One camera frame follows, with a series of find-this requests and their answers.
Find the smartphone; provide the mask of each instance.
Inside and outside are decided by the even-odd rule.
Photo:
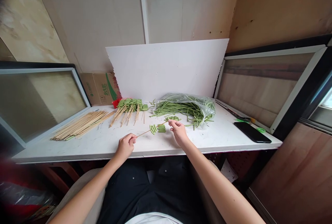
[[[238,127],[244,134],[246,134],[255,143],[271,143],[272,141],[261,134],[258,130],[248,123],[235,122],[234,125]]]

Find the black pants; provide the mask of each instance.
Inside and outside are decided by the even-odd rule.
[[[97,223],[125,223],[150,212],[182,223],[208,223],[189,165],[187,156],[128,159],[108,182]],[[146,171],[151,169],[155,179],[150,184]]]

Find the white foam board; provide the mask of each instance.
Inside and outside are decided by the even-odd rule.
[[[124,98],[212,97],[229,39],[106,47]]]

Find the window frame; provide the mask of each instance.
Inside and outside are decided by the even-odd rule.
[[[246,59],[246,58],[257,58],[257,57],[271,57],[271,56],[279,56],[279,55],[290,55],[290,54],[303,54],[303,53],[314,53],[312,58],[310,59],[307,67],[303,71],[301,77],[297,81],[295,87],[293,88],[292,92],[288,96],[286,102],[282,106],[281,110],[279,111],[276,119],[274,120],[273,124],[271,127],[267,127],[264,124],[260,123],[259,121],[256,121],[255,124],[259,127],[264,128],[267,132],[270,134],[273,134],[275,130],[277,129],[278,125],[282,121],[283,117],[285,116],[286,112],[289,110],[291,104],[295,100],[296,96],[302,89],[303,85],[307,81],[308,77],[310,76],[311,72],[314,70],[316,67],[317,63],[325,53],[327,47],[325,44],[321,44],[319,42],[315,41],[307,41],[308,39],[302,40],[302,46],[299,45],[299,47],[296,46],[295,42],[289,42],[289,43],[281,43],[281,44],[276,44],[276,45],[271,45],[271,46],[266,46],[266,47],[261,47],[261,48],[253,48],[251,50],[244,50],[244,51],[238,51],[230,54],[226,54],[222,66],[220,69],[220,74],[218,77],[215,93],[213,95],[213,98],[216,100],[216,102],[220,105],[224,105],[233,111],[237,112],[240,115],[243,115],[245,117],[250,117],[244,114],[243,112],[229,106],[225,102],[222,102],[217,99],[219,89],[220,89],[220,84],[222,80],[222,74],[223,74],[223,69],[225,66],[225,61],[226,60],[232,60],[232,59]]]
[[[323,131],[329,135],[332,135],[332,127],[318,123],[310,119],[310,117],[319,107],[321,107],[320,103],[329,93],[331,93],[331,89],[332,89],[332,71],[327,76],[325,81],[321,84],[321,86],[317,89],[315,95],[310,101],[309,106],[307,107],[307,109],[305,110],[305,112],[303,113],[303,115],[299,120],[300,123],[308,125],[317,130]],[[328,111],[329,114],[332,113],[332,109],[328,109]]]
[[[61,71],[70,71],[73,75],[74,81],[81,93],[83,101],[86,107],[76,114],[70,116],[69,118],[63,120],[61,123],[53,126],[49,130],[43,132],[39,136],[33,138],[27,143],[22,140],[22,138],[6,123],[6,121],[0,117],[0,124],[4,129],[8,131],[8,133],[22,146],[23,149],[27,147],[27,145],[31,145],[46,135],[52,133],[57,130],[61,126],[67,124],[89,108],[91,108],[90,101],[86,95],[86,92],[83,88],[82,82],[77,73],[76,67],[74,64],[58,64],[58,63],[37,63],[37,62],[0,62],[0,74],[26,74],[26,73],[43,73],[43,72],[61,72]]]

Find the red object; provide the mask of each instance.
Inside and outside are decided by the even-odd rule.
[[[117,100],[114,100],[114,101],[112,102],[112,104],[113,104],[113,106],[114,106],[114,109],[116,109],[116,108],[118,107],[118,104],[119,104],[120,100],[121,100],[121,99],[117,99]]]

